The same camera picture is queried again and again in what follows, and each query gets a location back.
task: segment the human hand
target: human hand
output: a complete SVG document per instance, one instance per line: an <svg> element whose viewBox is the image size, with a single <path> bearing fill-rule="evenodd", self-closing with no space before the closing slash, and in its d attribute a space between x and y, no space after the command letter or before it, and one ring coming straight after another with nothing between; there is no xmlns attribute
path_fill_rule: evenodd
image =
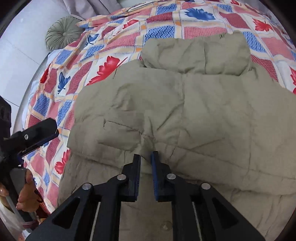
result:
<svg viewBox="0 0 296 241"><path fill-rule="evenodd" d="M20 191L18 203L16 205L16 209L23 210L24 212L35 212L39 203L42 201L39 195L35 193L36 187L35 182L33 180L33 175L30 170L26 171L26 181L27 183L24 185L23 189ZM8 196L8 190L5 186L0 183L0 201L10 209L9 204L6 201L6 196Z"/></svg>

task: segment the green pillow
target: green pillow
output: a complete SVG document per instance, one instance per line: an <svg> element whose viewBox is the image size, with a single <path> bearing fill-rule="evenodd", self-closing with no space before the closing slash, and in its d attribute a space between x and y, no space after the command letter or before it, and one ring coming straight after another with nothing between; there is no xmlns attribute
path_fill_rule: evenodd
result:
<svg viewBox="0 0 296 241"><path fill-rule="evenodd" d="M83 28L76 26L81 20L72 16L64 17L54 23L48 30L45 38L46 47L49 51L63 49L68 44L77 40Z"/></svg>

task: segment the floral bedspread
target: floral bedspread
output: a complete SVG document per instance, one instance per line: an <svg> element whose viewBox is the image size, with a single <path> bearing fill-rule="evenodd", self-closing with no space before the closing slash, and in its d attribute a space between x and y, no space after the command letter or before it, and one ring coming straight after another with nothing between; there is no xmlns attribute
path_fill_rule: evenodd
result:
<svg viewBox="0 0 296 241"><path fill-rule="evenodd" d="M67 141L79 92L104 80L121 64L139 59L150 38L192 39L241 31L252 61L296 93L296 49L289 36L267 16L235 0L150 1L79 25L85 31L47 68L26 119L26 127L30 127L53 118L60 132L25 158L50 212L57 207L59 181L70 157Z"/></svg>

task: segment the screw head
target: screw head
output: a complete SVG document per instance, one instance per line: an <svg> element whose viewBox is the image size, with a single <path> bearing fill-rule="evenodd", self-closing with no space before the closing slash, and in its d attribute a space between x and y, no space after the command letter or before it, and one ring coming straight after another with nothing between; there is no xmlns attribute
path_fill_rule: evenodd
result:
<svg viewBox="0 0 296 241"><path fill-rule="evenodd" d="M125 180L125 179L126 179L126 175L124 175L124 174L119 174L119 175L117 176L117 179L120 180L120 181Z"/></svg>
<svg viewBox="0 0 296 241"><path fill-rule="evenodd" d="M202 184L202 189L209 190L210 188L211 188L210 184L208 184L208 183L203 183Z"/></svg>
<svg viewBox="0 0 296 241"><path fill-rule="evenodd" d="M170 231L173 227L173 224L170 221L164 221L160 228L164 231Z"/></svg>
<svg viewBox="0 0 296 241"><path fill-rule="evenodd" d="M90 183L84 183L84 184L82 185L82 189L83 189L83 190L89 190L89 189L91 189L91 184L90 184Z"/></svg>
<svg viewBox="0 0 296 241"><path fill-rule="evenodd" d="M169 173L169 174L167 174L167 179L174 180L174 179L176 179L176 175L173 173Z"/></svg>

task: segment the fingernail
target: fingernail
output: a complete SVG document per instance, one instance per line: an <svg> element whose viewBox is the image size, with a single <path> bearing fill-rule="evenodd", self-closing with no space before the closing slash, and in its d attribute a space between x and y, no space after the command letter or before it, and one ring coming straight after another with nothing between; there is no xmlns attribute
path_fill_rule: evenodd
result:
<svg viewBox="0 0 296 241"><path fill-rule="evenodd" d="M29 175L29 176L27 177L26 181L27 181L27 183L32 182L32 181L33 181L33 175L32 175L32 174Z"/></svg>
<svg viewBox="0 0 296 241"><path fill-rule="evenodd" d="M1 196L4 196L4 197L6 197L6 196L8 196L8 191L6 190L6 189L0 189L0 194L1 194Z"/></svg>

